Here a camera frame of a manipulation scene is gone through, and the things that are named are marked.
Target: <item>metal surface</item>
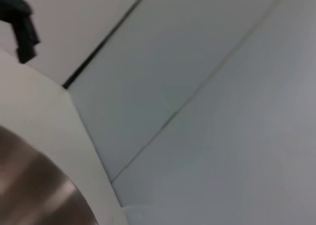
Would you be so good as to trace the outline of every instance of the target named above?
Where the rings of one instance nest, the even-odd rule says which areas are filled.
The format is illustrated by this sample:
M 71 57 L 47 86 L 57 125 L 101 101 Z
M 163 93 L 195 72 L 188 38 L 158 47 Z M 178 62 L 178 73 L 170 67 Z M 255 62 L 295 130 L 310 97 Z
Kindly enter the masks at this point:
M 70 179 L 46 156 L 0 127 L 0 224 L 97 225 Z

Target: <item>white surface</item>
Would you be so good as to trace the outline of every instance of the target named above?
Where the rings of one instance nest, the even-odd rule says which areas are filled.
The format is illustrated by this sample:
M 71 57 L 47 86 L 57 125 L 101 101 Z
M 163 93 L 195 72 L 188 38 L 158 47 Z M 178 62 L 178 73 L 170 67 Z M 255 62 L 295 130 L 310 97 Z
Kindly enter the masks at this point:
M 135 0 L 26 0 L 41 43 L 29 65 L 58 84 L 99 45 Z M 9 25 L 0 23 L 0 47 L 15 55 Z
M 214 225 L 315 223 L 315 10 L 283 0 L 115 181 L 122 205 L 178 205 Z
M 51 158 L 104 225 L 120 207 L 69 94 L 2 50 L 0 62 L 0 124 Z
M 110 179 L 272 0 L 144 0 L 70 88 Z

